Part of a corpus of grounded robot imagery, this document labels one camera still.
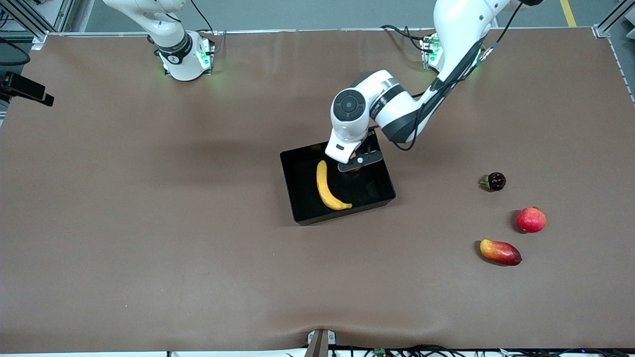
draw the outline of brown table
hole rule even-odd
[[[398,197],[297,226],[279,153],[328,139],[333,96],[423,72],[384,32],[227,36],[212,76],[163,76],[145,38],[51,36],[0,137],[0,352],[340,344],[635,345],[635,108],[590,29],[510,30],[411,152]],[[479,188],[492,171],[502,192]],[[516,210],[549,222],[520,234]],[[483,238],[523,255],[485,262]]]

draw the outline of yellow banana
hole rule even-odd
[[[328,208],[331,208],[334,211],[341,211],[353,207],[352,204],[340,201],[331,193],[331,190],[328,188],[328,183],[326,181],[326,161],[324,160],[320,161],[319,164],[317,164],[316,179],[319,197]]]

